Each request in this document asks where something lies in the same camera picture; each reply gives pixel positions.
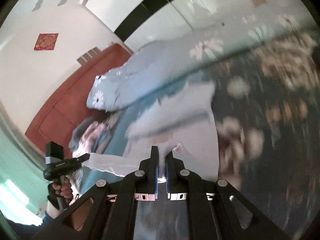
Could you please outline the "person's left hand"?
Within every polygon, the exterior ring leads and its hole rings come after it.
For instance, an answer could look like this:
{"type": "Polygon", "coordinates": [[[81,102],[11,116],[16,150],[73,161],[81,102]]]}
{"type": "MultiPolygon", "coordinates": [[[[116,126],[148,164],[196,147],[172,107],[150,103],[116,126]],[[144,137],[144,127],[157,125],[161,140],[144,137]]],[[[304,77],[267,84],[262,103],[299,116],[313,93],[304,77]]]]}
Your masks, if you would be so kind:
{"type": "Polygon", "coordinates": [[[63,198],[68,199],[68,200],[73,199],[72,185],[71,185],[70,180],[67,177],[65,177],[64,182],[61,183],[61,185],[53,183],[52,187],[54,190],[59,191],[60,196],[62,196],[63,198]]]}

